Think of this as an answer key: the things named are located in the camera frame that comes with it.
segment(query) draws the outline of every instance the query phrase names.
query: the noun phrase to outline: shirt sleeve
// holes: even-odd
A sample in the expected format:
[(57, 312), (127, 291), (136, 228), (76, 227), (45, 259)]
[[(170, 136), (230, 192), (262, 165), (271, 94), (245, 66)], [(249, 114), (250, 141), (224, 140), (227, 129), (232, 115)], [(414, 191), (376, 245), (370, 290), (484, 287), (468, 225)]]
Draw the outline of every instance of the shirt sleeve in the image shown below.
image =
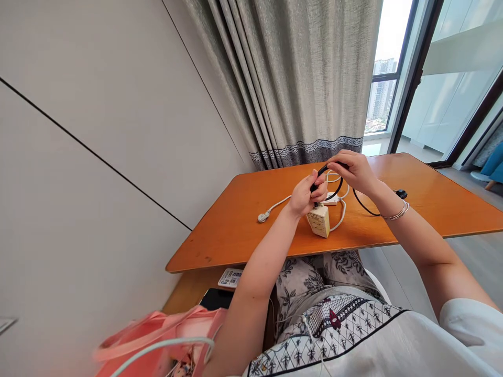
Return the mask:
[(503, 314), (469, 298), (447, 301), (440, 311), (440, 326), (503, 373)]

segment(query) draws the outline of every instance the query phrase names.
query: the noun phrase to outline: hand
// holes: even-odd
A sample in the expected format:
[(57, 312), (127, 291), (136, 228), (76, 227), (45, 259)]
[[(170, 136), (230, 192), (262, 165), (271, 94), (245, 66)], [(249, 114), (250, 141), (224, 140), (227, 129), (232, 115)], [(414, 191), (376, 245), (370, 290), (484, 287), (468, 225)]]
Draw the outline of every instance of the hand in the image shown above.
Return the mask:
[[(312, 184), (318, 186), (316, 191), (311, 192)], [(313, 209), (314, 203), (322, 202), (328, 194), (326, 187), (328, 183), (325, 174), (318, 176), (318, 172), (313, 169), (312, 173), (300, 181), (293, 189), (292, 197), (288, 202), (288, 207), (295, 216), (302, 217)]]
[[(345, 163), (349, 170), (337, 162)], [(364, 154), (343, 149), (327, 161), (327, 167), (344, 178), (352, 188), (369, 197), (382, 186)]]

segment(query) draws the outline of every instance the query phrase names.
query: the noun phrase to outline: white chair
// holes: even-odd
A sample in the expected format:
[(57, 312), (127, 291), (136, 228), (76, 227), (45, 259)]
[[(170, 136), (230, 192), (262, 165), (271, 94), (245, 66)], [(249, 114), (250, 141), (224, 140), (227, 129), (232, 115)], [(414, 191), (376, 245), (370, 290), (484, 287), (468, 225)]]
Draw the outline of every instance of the white chair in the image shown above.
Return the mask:
[(384, 287), (382, 286), (381, 282), (379, 280), (377, 280), (377, 278), (374, 276), (374, 274), (372, 274), (369, 270), (365, 269), (365, 271), (367, 271), (367, 274), (370, 276), (370, 278), (372, 279), (372, 281), (376, 285), (377, 289), (379, 290), (379, 292), (381, 293), (381, 295), (384, 297), (384, 300), (388, 304), (391, 305), (391, 301), (389, 299), (389, 296), (386, 293), (386, 291), (385, 291)]

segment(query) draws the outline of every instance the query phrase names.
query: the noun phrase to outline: curtain patterned border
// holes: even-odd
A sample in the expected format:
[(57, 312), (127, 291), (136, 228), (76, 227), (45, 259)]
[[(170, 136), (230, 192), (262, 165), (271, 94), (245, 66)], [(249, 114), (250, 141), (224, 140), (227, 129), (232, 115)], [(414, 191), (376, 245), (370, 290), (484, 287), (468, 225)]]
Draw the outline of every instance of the curtain patterned border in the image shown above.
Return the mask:
[(249, 155), (256, 168), (264, 170), (328, 160), (342, 149), (360, 153), (362, 146), (363, 137), (339, 136), (333, 141), (318, 139), (309, 144), (298, 141), (281, 149), (258, 151)]

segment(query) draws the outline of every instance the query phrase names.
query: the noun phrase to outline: window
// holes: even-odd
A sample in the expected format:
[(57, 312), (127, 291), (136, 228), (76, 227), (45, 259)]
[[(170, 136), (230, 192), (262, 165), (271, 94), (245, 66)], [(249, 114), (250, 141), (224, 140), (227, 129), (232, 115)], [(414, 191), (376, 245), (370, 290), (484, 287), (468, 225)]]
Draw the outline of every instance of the window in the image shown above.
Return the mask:
[(385, 131), (401, 72), (402, 47), (413, 0), (384, 0), (368, 99), (365, 133)]

